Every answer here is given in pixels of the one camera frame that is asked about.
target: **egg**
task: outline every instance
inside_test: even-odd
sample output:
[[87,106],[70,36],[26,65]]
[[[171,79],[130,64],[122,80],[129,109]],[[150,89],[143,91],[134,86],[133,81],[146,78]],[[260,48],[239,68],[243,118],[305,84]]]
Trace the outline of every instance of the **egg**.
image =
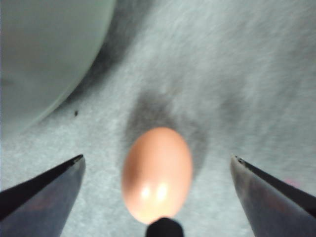
[[157,127],[141,135],[124,162],[122,197],[131,215],[149,224],[173,217],[189,192],[193,167],[185,140],[176,131]]

